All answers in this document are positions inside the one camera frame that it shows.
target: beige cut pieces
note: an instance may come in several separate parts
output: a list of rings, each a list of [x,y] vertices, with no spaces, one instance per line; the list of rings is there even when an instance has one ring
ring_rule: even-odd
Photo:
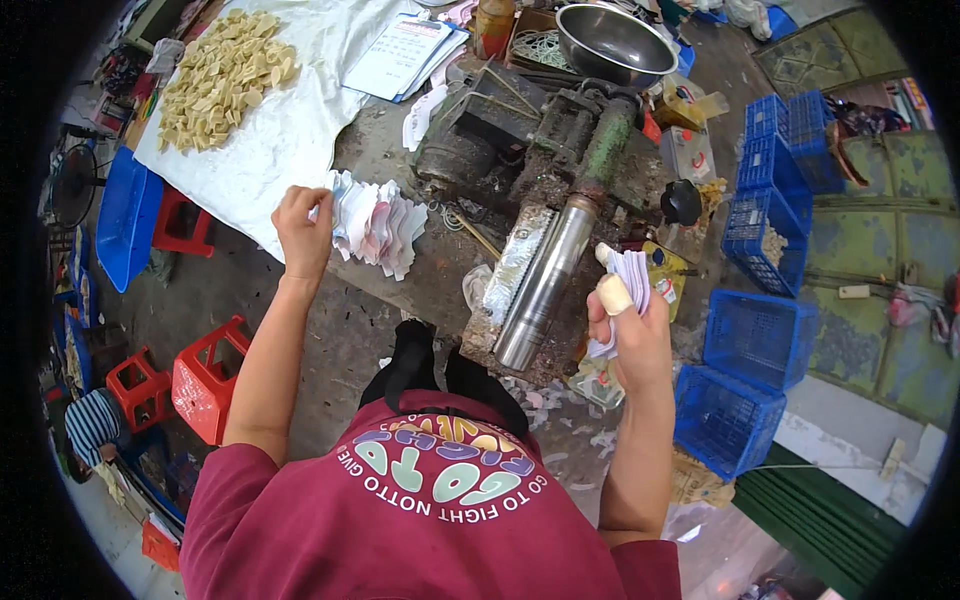
[[[763,255],[767,257],[774,269],[780,268],[780,259],[783,258],[783,249],[786,248],[786,238],[777,233],[774,226],[770,225],[770,219],[767,219],[766,227],[763,228],[763,241],[760,242],[760,249]]]
[[[271,39],[278,26],[264,11],[230,9],[186,45],[177,79],[163,90],[158,150],[223,145],[244,110],[260,106],[267,87],[293,78],[297,50]]]

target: white paper pieces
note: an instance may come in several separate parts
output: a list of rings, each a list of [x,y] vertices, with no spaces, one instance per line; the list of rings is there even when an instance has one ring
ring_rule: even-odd
[[[344,260],[352,254],[402,281],[414,262],[413,242],[423,234],[426,204],[401,197],[394,180],[364,183],[350,171],[330,171],[325,186],[333,192],[333,247]]]
[[[623,279],[639,314],[647,312],[647,304],[650,302],[650,279],[647,277],[646,252],[629,250],[622,254],[610,252],[607,257],[607,273],[616,273]],[[587,354],[591,358],[598,356],[608,360],[616,358],[616,327],[613,325],[613,319],[610,321],[610,331],[610,341],[606,344],[593,339],[587,343]]]

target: wooden stick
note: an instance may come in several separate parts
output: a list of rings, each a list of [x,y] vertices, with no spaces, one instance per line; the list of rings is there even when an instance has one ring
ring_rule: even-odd
[[[471,225],[470,223],[468,223],[468,222],[467,222],[467,219],[465,219],[465,218],[464,218],[459,212],[457,212],[456,210],[453,210],[452,208],[448,208],[447,210],[449,210],[450,212],[453,213],[453,216],[457,218],[457,221],[459,221],[461,224],[463,224],[464,228],[465,228],[467,231],[469,231],[470,233],[472,233],[472,234],[473,234],[473,237],[477,238],[477,241],[480,242],[481,244],[483,244],[483,247],[486,248],[486,249],[490,252],[490,254],[493,254],[493,257],[494,257],[494,258],[496,258],[497,260],[500,260],[500,251],[497,250],[497,249],[493,246],[493,244],[491,244],[490,242],[488,242],[488,241],[487,241],[487,238],[485,238],[483,235],[480,234],[480,231],[477,231],[476,228],[475,228],[473,225]]]

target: blue plastic basket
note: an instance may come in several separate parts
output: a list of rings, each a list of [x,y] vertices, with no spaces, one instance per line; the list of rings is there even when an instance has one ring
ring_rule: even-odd
[[[729,23],[727,14],[723,9],[717,11],[694,11],[693,16],[707,23]]]
[[[793,211],[804,235],[813,223],[813,194],[786,144],[767,133],[743,144],[743,157],[736,169],[736,189],[775,188]]]
[[[780,7],[767,7],[767,19],[770,21],[770,39],[767,42],[777,41],[799,29],[790,15]]]
[[[196,460],[191,459],[193,457],[189,452],[182,452],[168,463],[166,468],[167,475],[177,482],[180,490],[190,498],[193,497],[197,480],[200,478],[200,467],[197,466]]]
[[[80,325],[83,327],[92,327],[98,324],[97,310],[97,287],[93,283],[93,277],[90,271],[80,268],[80,276],[77,278],[77,312],[80,314]]]
[[[97,260],[121,294],[147,267],[163,180],[121,146],[113,158],[97,218]]]
[[[73,230],[73,244],[70,248],[70,264],[67,265],[67,272],[72,281],[80,280],[78,267],[86,269],[90,260],[90,236],[87,234],[84,226],[77,225]]]
[[[761,249],[767,219],[787,240],[777,267]],[[747,190],[733,197],[721,248],[760,289],[796,298],[804,280],[806,245],[797,218],[776,189]]]
[[[713,290],[704,362],[752,386],[783,392],[804,378],[816,337],[813,304]]]
[[[777,94],[754,100],[744,114],[743,138],[753,140],[768,133],[778,133],[784,142],[790,134],[790,115]]]
[[[689,78],[690,69],[693,68],[693,62],[697,59],[697,53],[694,52],[693,46],[684,45],[680,41],[677,43],[680,44],[680,53],[677,55],[677,72]]]
[[[840,167],[830,154],[827,125],[835,120],[827,100],[819,89],[790,99],[790,154],[814,194],[839,194],[847,184]]]
[[[93,391],[93,357],[90,356],[86,348],[86,338],[84,337],[84,328],[80,322],[73,318],[68,307],[63,308],[63,328],[70,330],[70,337],[73,338],[73,348],[77,351],[77,359],[80,361],[80,377],[82,381],[74,381],[73,385],[80,389],[81,393],[89,394]],[[64,352],[66,352],[66,342],[64,341]]]
[[[674,440],[725,482],[763,462],[786,406],[783,393],[689,365],[680,371],[675,398]]]

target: person's left hand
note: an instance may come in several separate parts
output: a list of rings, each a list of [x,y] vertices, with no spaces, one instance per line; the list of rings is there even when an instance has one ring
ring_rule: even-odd
[[[307,214],[319,206],[316,222]],[[284,276],[320,285],[333,247],[333,193],[292,185],[270,220],[286,262]]]

